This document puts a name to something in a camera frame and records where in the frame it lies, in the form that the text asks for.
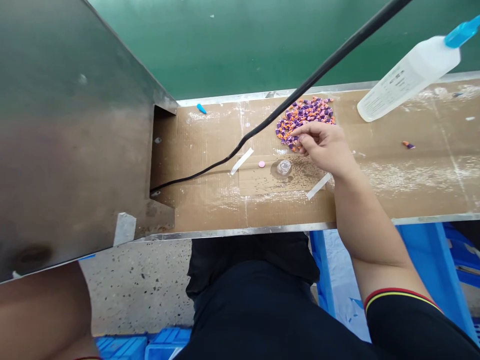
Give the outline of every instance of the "hand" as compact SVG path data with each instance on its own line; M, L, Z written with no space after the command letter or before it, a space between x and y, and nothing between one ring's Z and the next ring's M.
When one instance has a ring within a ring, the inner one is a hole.
M298 136L300 154L310 155L313 163L334 177L345 177L357 169L345 134L338 125L309 122L296 128L291 136Z

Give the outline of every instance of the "black wire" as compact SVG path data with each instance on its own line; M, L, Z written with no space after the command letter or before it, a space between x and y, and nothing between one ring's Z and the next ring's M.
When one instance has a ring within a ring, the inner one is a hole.
M240 151L242 146L247 142L248 139L252 138L254 135L261 132L268 125L270 125L278 116L280 116L292 103L294 103L300 96L302 96L308 89L310 89L317 81L319 81L328 71L330 71L335 65L343 60L353 49L358 45L363 43L370 35L375 33L380 29L387 21L393 18L400 10L402 10L406 5L408 5L412 0L392 0L387 5L385 5L379 12L377 12L368 22L366 22L355 34L353 34L343 45L337 49L330 57L325 60L325 62L302 84L298 89L296 89L284 102L281 103L260 125L254 128L252 131L247 133L235 149L223 160L220 160L213 165L210 165L206 169L197 172L196 174L188 177L183 177L177 180L172 180L166 182L162 185L156 186L150 189L150 193L155 193L156 191L173 185L176 183L181 183L187 180L194 179L200 175L205 174L206 172L212 170L213 168L225 164L228 160L233 158L236 153Z

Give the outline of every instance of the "speckled floor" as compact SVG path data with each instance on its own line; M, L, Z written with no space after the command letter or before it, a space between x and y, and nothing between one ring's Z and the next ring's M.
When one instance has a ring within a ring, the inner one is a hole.
M192 242L132 242L80 262L92 302L92 333L156 333L193 325L185 294Z

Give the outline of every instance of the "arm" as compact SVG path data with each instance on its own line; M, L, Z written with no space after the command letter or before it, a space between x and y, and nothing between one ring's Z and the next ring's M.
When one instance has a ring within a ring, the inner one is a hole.
M411 290L431 299L367 177L350 151L343 130L311 122L291 134L300 136L300 153L335 180L338 233L348 250L363 301L384 288Z
M98 357L91 323L89 290L77 261L0 285L2 359Z

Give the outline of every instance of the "green wall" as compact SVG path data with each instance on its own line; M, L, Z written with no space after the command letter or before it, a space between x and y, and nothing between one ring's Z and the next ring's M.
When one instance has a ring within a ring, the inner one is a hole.
M296 88L387 3L90 2L177 100ZM477 0L413 0L318 85L379 80L415 44L435 35L446 35L478 14ZM480 70L480 34L462 47L462 62L455 69L473 70Z

